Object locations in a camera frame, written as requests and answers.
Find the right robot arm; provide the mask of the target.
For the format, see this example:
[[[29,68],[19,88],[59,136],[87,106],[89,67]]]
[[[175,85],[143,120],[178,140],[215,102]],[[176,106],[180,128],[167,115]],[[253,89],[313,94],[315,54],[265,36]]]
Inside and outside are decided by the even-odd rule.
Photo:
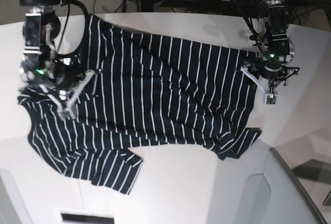
[[[44,85],[56,91],[72,92],[86,75],[88,39],[88,12],[77,0],[20,0],[20,5],[27,7],[23,25],[25,45],[20,66],[23,82],[31,86]],[[55,45],[55,38],[63,34],[59,17],[54,6],[79,7],[85,19],[83,37],[78,47],[69,54],[60,54]]]

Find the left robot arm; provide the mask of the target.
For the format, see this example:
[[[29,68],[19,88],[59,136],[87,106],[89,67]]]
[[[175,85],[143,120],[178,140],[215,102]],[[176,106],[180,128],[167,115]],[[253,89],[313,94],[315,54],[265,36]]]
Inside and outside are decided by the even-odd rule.
[[[254,29],[245,13],[248,7],[257,7],[260,32]],[[260,54],[255,61],[249,62],[249,68],[273,83],[285,81],[289,77],[287,64],[294,57],[293,44],[287,35],[290,14],[286,0],[239,0],[237,9],[251,30],[250,39]]]

